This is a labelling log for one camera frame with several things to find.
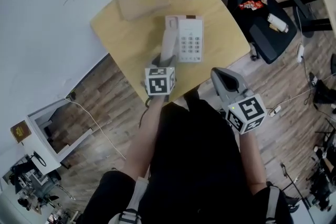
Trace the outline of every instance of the black office chair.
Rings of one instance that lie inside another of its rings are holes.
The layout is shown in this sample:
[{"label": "black office chair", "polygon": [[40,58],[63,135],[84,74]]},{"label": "black office chair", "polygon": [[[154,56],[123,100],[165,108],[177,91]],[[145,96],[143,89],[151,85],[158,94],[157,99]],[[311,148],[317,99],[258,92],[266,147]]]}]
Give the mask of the black office chair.
[{"label": "black office chair", "polygon": [[[257,55],[252,60],[259,59],[259,55],[266,63],[274,62],[288,47],[296,35],[297,29],[287,13],[275,0],[267,0],[267,5],[257,10],[238,8],[238,5],[248,0],[228,0],[227,8],[237,21],[246,39],[254,45]],[[269,13],[277,16],[288,25],[288,32],[276,32],[269,28],[267,16]]]},{"label": "black office chair", "polygon": [[315,132],[317,134],[324,134],[324,138],[323,138],[322,145],[315,145],[314,146],[314,152],[317,152],[317,150],[320,149],[320,150],[322,150],[323,153],[326,154],[329,151],[330,148],[334,149],[333,142],[334,142],[335,135],[336,135],[336,129],[328,119],[325,119],[325,120],[332,127],[332,131],[331,132]]}]

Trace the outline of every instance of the backpack strap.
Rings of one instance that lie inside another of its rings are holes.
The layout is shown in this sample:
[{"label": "backpack strap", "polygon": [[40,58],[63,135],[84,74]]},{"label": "backpack strap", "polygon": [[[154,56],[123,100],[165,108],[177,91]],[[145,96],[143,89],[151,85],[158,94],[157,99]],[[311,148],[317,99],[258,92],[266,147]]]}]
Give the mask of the backpack strap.
[{"label": "backpack strap", "polygon": [[141,224],[141,217],[138,214],[140,200],[146,192],[148,180],[139,177],[135,183],[134,193],[127,209],[123,213],[116,214],[109,224]]},{"label": "backpack strap", "polygon": [[266,224],[276,224],[275,212],[277,210],[280,190],[276,187],[269,187],[268,208],[266,213]]}]

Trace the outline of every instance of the floor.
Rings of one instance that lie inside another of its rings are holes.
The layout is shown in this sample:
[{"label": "floor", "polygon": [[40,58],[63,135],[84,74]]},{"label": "floor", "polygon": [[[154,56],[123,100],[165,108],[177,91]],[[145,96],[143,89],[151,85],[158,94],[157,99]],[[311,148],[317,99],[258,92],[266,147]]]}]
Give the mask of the floor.
[{"label": "floor", "polygon": [[[326,18],[322,1],[311,4],[316,18]],[[286,11],[292,16],[292,8]],[[283,55],[271,65],[263,60],[252,62],[246,55],[229,68],[242,74],[250,88],[259,93],[267,108],[303,93],[300,97],[283,103],[281,111],[274,118],[267,117],[263,125],[256,129],[262,160],[265,163],[268,180],[280,188],[289,184],[289,179],[282,174],[280,163],[294,179],[305,196],[309,193],[306,178],[315,165],[313,146],[322,137],[315,131],[327,129],[325,116],[304,100],[309,90],[305,78],[304,65],[296,62],[297,44],[301,42],[300,31]],[[319,78],[330,75],[330,57],[335,52],[336,40],[331,31],[316,32],[310,39],[303,39],[305,46],[305,64],[307,74],[312,71]],[[335,86],[331,77],[325,81],[329,87]],[[132,137],[137,133],[139,119],[145,106],[129,85],[113,59],[108,56],[75,90],[77,99],[96,119],[115,146],[126,154]],[[199,89],[201,98],[213,107],[219,108],[219,99],[212,82],[204,82]],[[183,100],[178,104],[185,105]],[[331,108],[320,106],[320,110],[330,114]],[[90,116],[75,104],[59,109],[52,117],[52,137],[57,150],[66,143],[71,143],[87,128],[94,133],[87,138],[70,156],[65,159],[69,170],[58,169],[62,176],[62,185],[76,201],[63,196],[60,204],[64,208],[83,211],[101,176],[111,168],[121,168],[123,159],[113,149],[108,139],[100,132]],[[294,188],[286,190],[287,195],[298,196]]]}]

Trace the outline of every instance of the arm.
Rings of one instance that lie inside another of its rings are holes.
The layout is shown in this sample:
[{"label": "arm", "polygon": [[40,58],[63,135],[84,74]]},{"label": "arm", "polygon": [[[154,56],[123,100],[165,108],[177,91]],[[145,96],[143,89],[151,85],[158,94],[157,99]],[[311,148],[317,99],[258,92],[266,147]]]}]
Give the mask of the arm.
[{"label": "arm", "polygon": [[331,162],[327,158],[324,158],[323,160],[324,160],[325,165],[329,169],[329,171],[332,172],[332,170],[334,169],[334,166],[331,164]]},{"label": "arm", "polygon": [[248,132],[239,136],[240,155],[251,193],[257,194],[267,187],[266,171],[261,159],[258,143],[254,132]]},{"label": "arm", "polygon": [[126,161],[121,171],[135,181],[138,177],[146,175],[151,163],[163,102],[164,96],[154,97],[150,102],[149,108],[143,116],[139,132],[128,149]]},{"label": "arm", "polygon": [[41,213],[41,207],[40,207],[40,203],[39,202],[37,203],[36,206],[31,206],[30,208],[32,208],[38,214],[42,215],[42,213]]}]

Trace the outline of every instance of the white bottle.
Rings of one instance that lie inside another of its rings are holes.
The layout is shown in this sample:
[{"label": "white bottle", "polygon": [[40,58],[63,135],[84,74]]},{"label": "white bottle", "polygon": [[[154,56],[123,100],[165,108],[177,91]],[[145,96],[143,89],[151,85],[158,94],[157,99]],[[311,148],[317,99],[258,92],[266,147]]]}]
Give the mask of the white bottle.
[{"label": "white bottle", "polygon": [[270,13],[267,17],[267,20],[270,24],[273,24],[276,28],[279,29],[281,32],[288,32],[288,25],[281,19],[279,19],[277,16]]}]

